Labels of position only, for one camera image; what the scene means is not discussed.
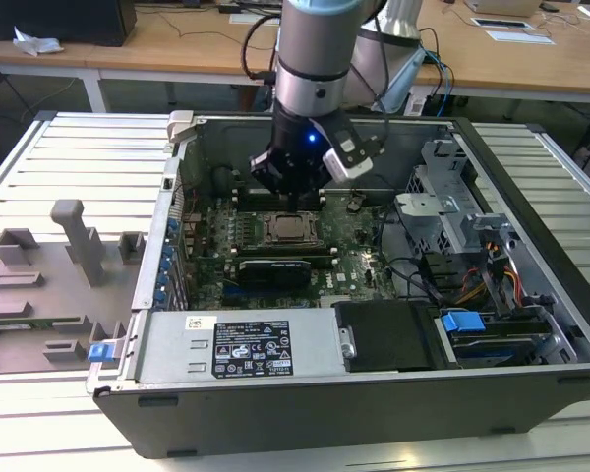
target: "black plastic cover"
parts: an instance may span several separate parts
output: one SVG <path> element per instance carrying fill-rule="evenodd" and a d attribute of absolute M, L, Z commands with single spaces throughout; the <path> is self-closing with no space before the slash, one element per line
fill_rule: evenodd
<path fill-rule="evenodd" d="M 351 329 L 356 357 L 348 372 L 433 371 L 446 369 L 434 323 L 436 307 L 401 300 L 340 302 L 334 306 L 339 328 Z"/>

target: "red wire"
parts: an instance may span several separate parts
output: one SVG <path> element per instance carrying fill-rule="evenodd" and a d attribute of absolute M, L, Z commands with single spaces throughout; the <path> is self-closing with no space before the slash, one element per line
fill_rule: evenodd
<path fill-rule="evenodd" d="M 463 288 L 461 289 L 461 293 L 465 292 L 466 290 L 466 286 L 465 284 L 467 283 L 468 277 L 470 276 L 470 274 L 472 272 L 476 272 L 478 270 L 477 267 L 472 267 L 470 270 L 468 270 L 468 273 L 465 274 L 465 276 L 463 277 Z"/>

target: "yellow wire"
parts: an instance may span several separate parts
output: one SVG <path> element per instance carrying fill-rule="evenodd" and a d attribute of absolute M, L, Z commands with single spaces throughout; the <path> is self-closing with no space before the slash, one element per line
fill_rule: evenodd
<path fill-rule="evenodd" d="M 474 298 L 476 295 L 479 294 L 479 292 L 481 290 L 483 290 L 485 288 L 485 282 L 481 283 L 480 285 L 478 285 L 476 288 L 472 289 L 472 291 L 470 291 L 469 293 L 466 293 L 464 296 L 462 296 L 459 300 L 457 300 L 455 302 L 455 305 L 459 305 L 461 303 L 465 303 L 468 300 Z"/>

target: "motherboard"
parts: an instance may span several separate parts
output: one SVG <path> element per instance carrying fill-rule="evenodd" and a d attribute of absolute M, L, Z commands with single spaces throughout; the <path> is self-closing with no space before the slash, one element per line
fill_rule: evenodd
<path fill-rule="evenodd" d="M 379 261 L 379 206 L 321 193 L 300 211 L 271 194 L 194 194 L 183 217 L 191 310 L 326 308 L 395 298 Z"/>

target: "gray plastic part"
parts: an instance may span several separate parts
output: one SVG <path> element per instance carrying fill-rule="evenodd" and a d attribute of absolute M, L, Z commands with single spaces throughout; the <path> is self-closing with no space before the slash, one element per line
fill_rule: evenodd
<path fill-rule="evenodd" d="M 89 241 L 91 242 L 92 248 L 95 250 L 96 256 L 102 259 L 105 256 L 105 247 L 100 241 L 98 231 L 96 230 L 96 228 L 86 228 L 86 230 L 88 231 Z M 75 254 L 74 250 L 72 249 L 72 246 L 67 244 L 66 251 L 68 252 L 68 256 L 70 256 L 70 261 L 72 261 L 72 264 L 78 264 L 79 259 Z"/>
<path fill-rule="evenodd" d="M 94 326 L 91 329 L 91 334 L 89 335 L 89 344 L 94 344 L 98 341 L 102 341 L 103 339 L 108 338 L 109 336 L 103 329 L 102 324 L 100 324 L 99 322 L 94 323 Z"/>
<path fill-rule="evenodd" d="M 29 302 L 7 302 L 0 303 L 0 318 L 22 318 L 32 312 Z"/>
<path fill-rule="evenodd" d="M 9 288 L 34 288 L 43 285 L 39 272 L 0 273 L 0 290 Z"/>
<path fill-rule="evenodd" d="M 78 339 L 66 341 L 46 341 L 43 355 L 50 362 L 83 361 L 86 358 L 86 350 Z"/>
<path fill-rule="evenodd" d="M 76 259 L 83 269 L 90 287 L 102 285 L 105 272 L 100 263 L 100 239 L 90 239 L 83 224 L 83 202 L 80 200 L 58 200 L 55 202 L 50 218 L 63 229 L 70 241 L 72 259 Z"/>
<path fill-rule="evenodd" d="M 127 330 L 125 329 L 124 325 L 120 320 L 116 322 L 116 326 L 114 327 L 114 335 L 112 336 L 113 339 L 120 339 L 125 334 L 127 334 Z"/>
<path fill-rule="evenodd" d="M 56 323 L 62 323 L 62 318 L 88 317 L 84 330 L 79 331 L 78 324 L 75 324 L 75 331 L 70 333 L 59 332 L 54 326 L 0 330 L 0 374 L 87 369 L 87 359 L 49 363 L 42 354 L 44 342 L 78 339 L 87 349 L 94 322 L 102 323 L 108 333 L 119 320 L 124 326 L 128 325 L 140 266 L 122 264 L 116 241 L 104 242 L 103 249 L 105 284 L 93 288 L 89 287 L 83 271 L 70 262 L 65 242 L 41 242 L 37 249 L 27 250 L 30 265 L 5 267 L 0 261 L 0 274 L 38 271 L 45 280 L 40 287 L 0 290 L 0 303 L 27 300 L 33 307 L 29 315 L 31 321 L 56 319 Z"/>
<path fill-rule="evenodd" d="M 145 253 L 145 235 L 141 232 L 124 232 L 118 240 L 118 251 L 123 264 L 139 264 Z"/>
<path fill-rule="evenodd" d="M 25 250 L 37 247 L 27 229 L 5 229 L 0 234 L 0 260 L 5 266 L 28 266 Z"/>
<path fill-rule="evenodd" d="M 77 322 L 55 322 L 52 327 L 62 334 L 73 334 L 91 332 L 92 323 L 86 315 L 83 315 Z"/>

